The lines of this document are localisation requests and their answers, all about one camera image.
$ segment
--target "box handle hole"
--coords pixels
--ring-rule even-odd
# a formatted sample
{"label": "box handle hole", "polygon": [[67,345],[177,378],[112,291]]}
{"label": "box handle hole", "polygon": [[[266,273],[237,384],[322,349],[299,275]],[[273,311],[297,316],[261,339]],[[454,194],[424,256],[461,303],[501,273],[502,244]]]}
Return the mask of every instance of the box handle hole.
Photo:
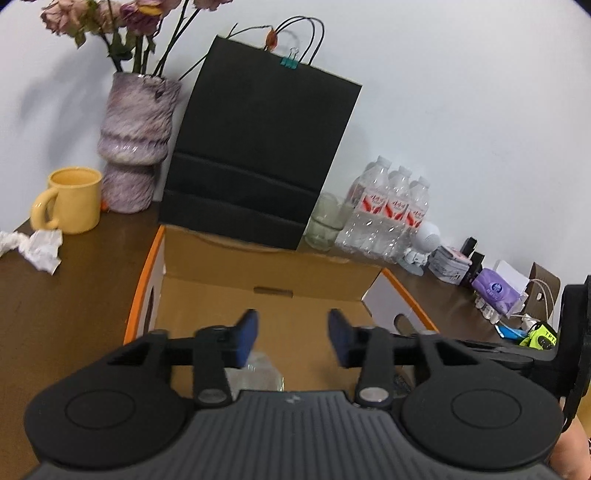
{"label": "box handle hole", "polygon": [[262,295],[279,295],[281,297],[293,298],[293,290],[285,290],[283,288],[271,288],[271,287],[254,287],[252,289],[254,293]]}

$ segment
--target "human hand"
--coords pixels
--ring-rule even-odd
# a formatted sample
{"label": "human hand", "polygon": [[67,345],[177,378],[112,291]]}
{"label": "human hand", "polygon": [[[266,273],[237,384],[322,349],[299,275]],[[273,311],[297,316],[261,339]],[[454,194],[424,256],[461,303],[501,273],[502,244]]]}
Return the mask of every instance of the human hand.
{"label": "human hand", "polygon": [[550,454],[550,466],[565,480],[589,480],[591,456],[589,441],[578,417],[558,438]]}

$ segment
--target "brown tabletop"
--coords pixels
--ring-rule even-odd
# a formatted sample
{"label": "brown tabletop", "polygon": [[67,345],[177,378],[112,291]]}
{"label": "brown tabletop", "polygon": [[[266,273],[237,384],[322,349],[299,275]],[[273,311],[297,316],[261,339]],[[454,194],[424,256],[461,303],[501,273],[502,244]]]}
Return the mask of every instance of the brown tabletop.
{"label": "brown tabletop", "polygon": [[[61,265],[38,272],[16,251],[0,258],[0,478],[37,464],[22,427],[29,400],[121,345],[139,274],[158,228],[157,208],[103,214],[64,236]],[[20,231],[31,233],[28,222]]]}
{"label": "brown tabletop", "polygon": [[[304,240],[300,242],[298,250],[320,253],[309,247]],[[422,277],[418,277],[398,264],[370,260],[361,254],[345,254],[337,248],[333,248],[328,255],[350,258],[358,262],[377,263],[389,269],[414,297],[439,332],[448,338],[494,343],[504,341],[491,323],[476,309],[473,294],[469,290],[439,280],[428,268],[425,268]]]}

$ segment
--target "binder clip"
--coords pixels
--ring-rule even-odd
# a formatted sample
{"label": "binder clip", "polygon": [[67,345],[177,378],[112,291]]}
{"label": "binder clip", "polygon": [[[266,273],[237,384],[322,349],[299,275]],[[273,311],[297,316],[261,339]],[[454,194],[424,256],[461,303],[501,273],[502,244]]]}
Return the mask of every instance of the binder clip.
{"label": "binder clip", "polygon": [[296,60],[295,57],[296,57],[296,55],[298,53],[299,53],[299,50],[297,48],[292,48],[290,50],[290,56],[289,57],[283,57],[281,59],[281,65],[284,66],[284,67],[286,67],[286,68],[295,70],[296,67],[297,67],[297,65],[298,65],[298,61]]}

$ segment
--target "small box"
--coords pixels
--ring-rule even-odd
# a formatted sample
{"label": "small box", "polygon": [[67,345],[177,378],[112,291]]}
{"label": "small box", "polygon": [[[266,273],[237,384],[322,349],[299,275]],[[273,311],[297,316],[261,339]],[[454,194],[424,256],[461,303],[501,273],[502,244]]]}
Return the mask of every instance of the small box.
{"label": "small box", "polygon": [[472,261],[451,247],[438,247],[429,259],[429,270],[439,280],[459,285]]}

